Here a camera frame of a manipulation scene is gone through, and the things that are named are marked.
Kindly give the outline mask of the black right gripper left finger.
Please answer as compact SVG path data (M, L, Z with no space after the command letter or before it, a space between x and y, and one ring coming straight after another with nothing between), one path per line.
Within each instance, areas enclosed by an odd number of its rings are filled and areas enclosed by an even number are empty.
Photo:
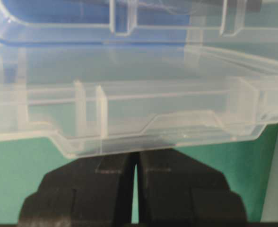
M132 154L74 160L44 175L21 208L20 224L129 224Z

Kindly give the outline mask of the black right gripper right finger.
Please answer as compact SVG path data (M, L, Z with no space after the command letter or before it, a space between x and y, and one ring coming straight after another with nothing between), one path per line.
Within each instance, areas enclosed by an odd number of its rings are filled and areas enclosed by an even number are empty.
M224 174L173 149L138 155L141 224L246 224Z

